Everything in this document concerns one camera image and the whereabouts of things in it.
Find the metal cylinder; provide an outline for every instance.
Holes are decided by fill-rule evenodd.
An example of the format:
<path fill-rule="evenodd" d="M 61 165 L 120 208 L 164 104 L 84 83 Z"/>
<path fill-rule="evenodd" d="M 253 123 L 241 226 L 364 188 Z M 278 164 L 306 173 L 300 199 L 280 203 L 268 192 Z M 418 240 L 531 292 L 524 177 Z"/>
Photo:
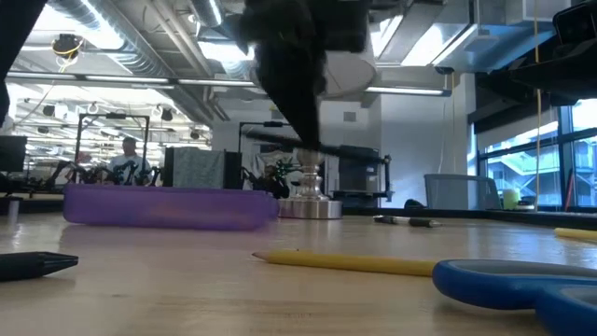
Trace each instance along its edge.
<path fill-rule="evenodd" d="M 323 154 L 299 149 L 298 162 L 303 177 L 300 179 L 297 195 L 280 200 L 280 217 L 302 219 L 339 219 L 342 218 L 342 203 L 331 201 L 321 192 L 322 178 L 319 165 L 324 160 Z"/>

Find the ceiling light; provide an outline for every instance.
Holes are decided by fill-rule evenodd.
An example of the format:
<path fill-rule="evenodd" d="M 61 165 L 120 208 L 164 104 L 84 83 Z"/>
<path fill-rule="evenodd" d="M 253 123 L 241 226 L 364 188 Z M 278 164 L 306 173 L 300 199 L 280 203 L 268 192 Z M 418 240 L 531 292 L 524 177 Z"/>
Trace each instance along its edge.
<path fill-rule="evenodd" d="M 234 43 L 199 42 L 205 58 L 220 62 L 251 61 L 255 58 L 253 48 L 245 55 Z"/>
<path fill-rule="evenodd" d="M 473 24 L 470 27 L 468 27 L 468 29 L 466 29 L 466 31 L 460 35 L 460 37 L 458 37 L 457 40 L 455 40 L 449 47 L 447 47 L 445 50 L 443 50 L 436 58 L 435 60 L 433 60 L 431 62 L 432 65 L 438 65 L 440 64 L 443 60 L 446 59 L 446 57 L 448 57 L 451 53 L 453 53 L 458 47 L 460 47 L 461 44 L 463 44 L 469 36 L 471 36 L 473 33 L 475 33 L 477 31 L 477 25 Z"/>
<path fill-rule="evenodd" d="M 385 48 L 390 43 L 392 36 L 400 26 L 404 17 L 402 15 L 397 15 L 392 19 L 386 19 L 380 22 L 380 31 L 371 33 L 371 44 L 373 46 L 373 54 L 375 57 L 380 57 L 382 55 Z"/>
<path fill-rule="evenodd" d="M 21 71 L 8 71 L 7 78 L 76 80 L 75 75 L 54 74 L 54 73 L 30 73 L 30 72 L 21 72 Z"/>
<path fill-rule="evenodd" d="M 161 116 L 161 106 L 156 105 L 156 107 L 151 109 L 151 117 L 158 118 Z"/>
<path fill-rule="evenodd" d="M 226 79 L 179 79 L 178 82 L 183 85 L 212 85 L 237 88 L 254 88 L 255 83 L 249 80 L 226 80 Z"/>
<path fill-rule="evenodd" d="M 87 113 L 89 114 L 96 114 L 100 108 L 93 102 L 91 105 L 87 107 Z"/>
<path fill-rule="evenodd" d="M 444 48 L 444 36 L 441 30 L 434 24 L 419 38 L 419 41 L 415 43 L 401 64 L 403 66 L 426 66 Z"/>
<path fill-rule="evenodd" d="M 135 77 L 135 76 L 97 76 L 89 75 L 86 76 L 88 80 L 95 81 L 115 81 L 124 83 L 140 83 L 140 84 L 168 84 L 168 78 L 155 78 L 155 77 Z"/>
<path fill-rule="evenodd" d="M 415 89 L 415 88 L 385 88 L 368 87 L 365 92 L 370 93 L 392 93 L 392 94 L 412 94 L 412 95 L 444 95 L 444 90 Z"/>

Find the white wall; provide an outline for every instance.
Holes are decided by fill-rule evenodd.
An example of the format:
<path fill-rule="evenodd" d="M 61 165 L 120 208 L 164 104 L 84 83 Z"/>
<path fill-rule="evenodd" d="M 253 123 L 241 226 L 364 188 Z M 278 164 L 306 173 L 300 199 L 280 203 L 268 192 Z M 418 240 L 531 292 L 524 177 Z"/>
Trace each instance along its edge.
<path fill-rule="evenodd" d="M 467 173 L 471 132 L 466 115 L 475 110 L 475 82 L 473 75 L 462 75 L 460 79 L 453 100 L 408 95 L 382 97 L 381 154 L 392 157 L 390 178 L 395 192 L 393 200 L 382 202 L 382 207 L 403 207 L 407 199 L 426 203 L 425 174 Z"/>

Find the desk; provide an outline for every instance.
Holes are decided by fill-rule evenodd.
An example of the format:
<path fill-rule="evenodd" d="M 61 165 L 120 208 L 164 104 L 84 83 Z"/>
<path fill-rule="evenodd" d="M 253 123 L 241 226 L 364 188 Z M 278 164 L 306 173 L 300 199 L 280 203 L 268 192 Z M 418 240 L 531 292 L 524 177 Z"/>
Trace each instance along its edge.
<path fill-rule="evenodd" d="M 268 248 L 412 259 L 494 258 L 597 267 L 597 245 L 550 229 L 442 220 L 437 229 L 283 220 L 268 232 L 170 231 L 68 225 L 25 215 L 0 226 L 0 252 L 80 256 L 62 273 L 0 284 L 0 334 L 546 335 L 530 312 L 478 309 L 439 294 L 431 279 L 270 265 Z"/>

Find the pen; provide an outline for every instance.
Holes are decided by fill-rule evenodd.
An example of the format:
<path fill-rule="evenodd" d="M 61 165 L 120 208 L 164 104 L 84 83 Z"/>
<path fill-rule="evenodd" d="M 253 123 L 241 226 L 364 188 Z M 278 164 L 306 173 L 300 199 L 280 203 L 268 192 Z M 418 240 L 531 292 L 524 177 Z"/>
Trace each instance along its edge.
<path fill-rule="evenodd" d="M 0 254 L 0 281 L 41 277 L 78 264 L 78 257 L 51 252 Z"/>
<path fill-rule="evenodd" d="M 396 217 L 396 216 L 375 216 L 373 221 L 376 223 L 385 223 L 385 224 L 409 224 L 411 227 L 417 228 L 435 228 L 441 226 L 436 220 L 433 219 L 423 219 L 423 218 L 413 218 L 413 217 Z"/>

